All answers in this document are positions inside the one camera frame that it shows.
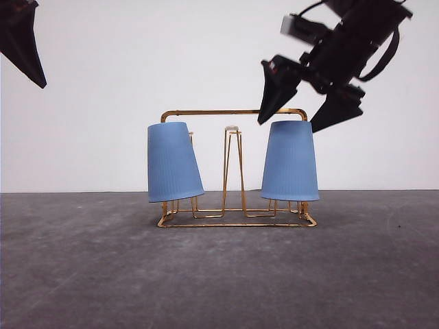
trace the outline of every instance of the gray floor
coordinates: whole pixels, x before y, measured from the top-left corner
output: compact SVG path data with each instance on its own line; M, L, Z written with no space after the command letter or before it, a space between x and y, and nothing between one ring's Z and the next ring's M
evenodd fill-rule
M439 191L320 196L316 228L166 230L145 193L2 195L1 327L439 328Z

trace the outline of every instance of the white backdrop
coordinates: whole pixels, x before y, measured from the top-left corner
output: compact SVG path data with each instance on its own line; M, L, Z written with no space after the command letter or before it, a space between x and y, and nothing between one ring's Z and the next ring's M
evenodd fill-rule
M313 0L39 2L35 32L47 87L1 61L3 192L144 191L146 128L162 112L258 108L260 61L276 53L297 60L310 50L279 29L284 14ZM406 6L414 18L401 25L395 59L362 84L364 115L314 135L321 189L439 188L439 4ZM339 21L324 6L306 17L330 27ZM303 83L287 106L312 117L323 101ZM205 189L221 186L229 124L244 134L247 188L260 187L269 124L187 122ZM239 187L236 169L231 188Z

